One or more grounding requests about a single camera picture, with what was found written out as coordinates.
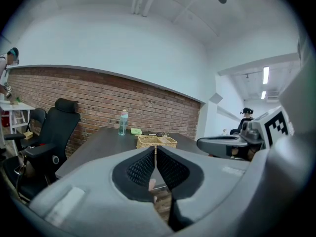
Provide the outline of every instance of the black mesh pad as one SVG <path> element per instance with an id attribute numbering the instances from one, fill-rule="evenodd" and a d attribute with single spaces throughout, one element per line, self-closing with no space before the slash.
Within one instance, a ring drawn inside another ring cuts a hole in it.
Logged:
<path id="1" fill-rule="evenodd" d="M 148 188 L 150 176 L 154 168 L 155 154 L 150 152 L 127 169 L 127 176 L 134 183 Z"/>
<path id="2" fill-rule="evenodd" d="M 115 166 L 112 180 L 117 189 L 130 200 L 154 202 L 148 191 L 150 177 L 155 169 L 155 148 L 128 158 Z"/>
<path id="3" fill-rule="evenodd" d="M 168 149 L 157 147 L 157 168 L 174 199 L 190 198 L 202 185 L 202 169 Z"/>

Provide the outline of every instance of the white cart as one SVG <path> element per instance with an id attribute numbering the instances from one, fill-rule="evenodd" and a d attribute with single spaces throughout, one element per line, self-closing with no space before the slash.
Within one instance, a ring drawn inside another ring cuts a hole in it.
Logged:
<path id="1" fill-rule="evenodd" d="M 16 128 L 28 125 L 30 121 L 30 111 L 35 109 L 34 107 L 29 106 L 24 103 L 19 103 L 18 105 L 11 105 L 9 103 L 4 103 L 4 101 L 0 102 L 0 108 L 3 111 L 9 112 L 8 115 L 2 115 L 2 117 L 9 117 L 10 133 L 16 133 Z M 28 113 L 27 119 L 25 119 L 23 111 L 27 111 Z M 3 138 L 2 124 L 0 126 L 1 126 L 2 141 L 3 141 L 3 144 L 5 145 L 5 140 Z M 16 155 L 18 155 L 18 151 L 14 143 L 14 140 L 12 140 L 12 142 L 13 142 L 14 152 Z"/>

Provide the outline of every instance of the sticker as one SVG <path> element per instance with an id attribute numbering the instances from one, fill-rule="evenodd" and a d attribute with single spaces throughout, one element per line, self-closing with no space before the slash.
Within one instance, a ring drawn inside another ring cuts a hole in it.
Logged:
<path id="1" fill-rule="evenodd" d="M 245 173 L 244 170 L 237 169 L 237 168 L 232 168 L 232 167 L 229 167 L 229 166 L 223 167 L 222 170 L 224 172 L 226 172 L 226 173 L 233 174 L 235 176 L 242 176 Z"/>
<path id="2" fill-rule="evenodd" d="M 286 121 L 283 113 L 279 112 L 271 120 L 265 123 L 265 128 L 269 140 L 270 147 L 280 138 L 288 135 Z"/>
<path id="3" fill-rule="evenodd" d="M 51 209 L 49 214 L 45 217 L 45 220 L 53 226 L 60 227 L 73 209 L 82 203 L 84 194 L 85 192 L 82 189 L 72 187 L 72 189 Z"/>

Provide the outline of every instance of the green cloth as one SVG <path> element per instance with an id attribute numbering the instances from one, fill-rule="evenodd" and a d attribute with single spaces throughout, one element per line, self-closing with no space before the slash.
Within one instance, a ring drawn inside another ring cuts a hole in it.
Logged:
<path id="1" fill-rule="evenodd" d="M 133 135 L 142 135 L 143 134 L 142 130 L 138 129 L 138 128 L 132 128 L 130 130 L 130 133 L 133 134 Z"/>

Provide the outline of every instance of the plastic water bottle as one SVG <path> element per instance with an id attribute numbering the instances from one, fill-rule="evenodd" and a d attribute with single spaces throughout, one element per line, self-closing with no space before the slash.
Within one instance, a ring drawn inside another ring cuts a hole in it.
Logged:
<path id="1" fill-rule="evenodd" d="M 127 127 L 127 120 L 128 120 L 128 113 L 126 110 L 123 110 L 122 114 L 120 115 L 120 119 L 119 119 L 119 129 L 118 129 L 119 135 L 125 135 L 126 127 Z"/>

